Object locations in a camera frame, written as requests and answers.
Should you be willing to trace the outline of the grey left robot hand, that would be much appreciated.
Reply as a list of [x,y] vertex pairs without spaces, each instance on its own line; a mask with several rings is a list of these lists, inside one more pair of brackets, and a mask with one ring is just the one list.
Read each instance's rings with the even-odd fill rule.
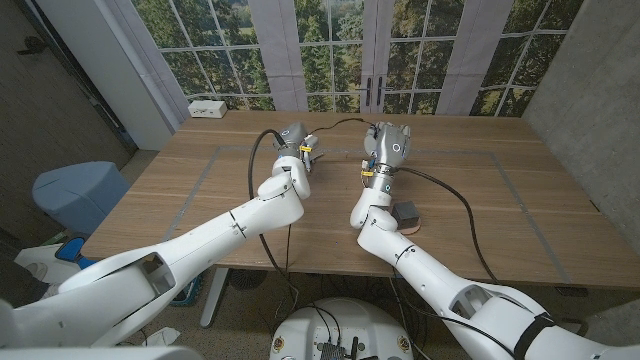
[[274,142],[278,155],[298,158],[303,162],[306,170],[310,172],[312,167],[311,152],[319,145],[319,138],[310,134],[301,122],[293,123],[281,130],[280,137],[284,140],[283,145],[278,141]]

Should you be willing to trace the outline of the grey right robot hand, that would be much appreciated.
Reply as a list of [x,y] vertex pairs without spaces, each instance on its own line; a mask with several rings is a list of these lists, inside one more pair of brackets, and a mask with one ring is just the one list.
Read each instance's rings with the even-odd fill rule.
[[364,149],[370,157],[367,170],[380,171],[382,166],[399,168],[410,152],[411,129],[408,125],[378,122],[371,125],[364,137]]

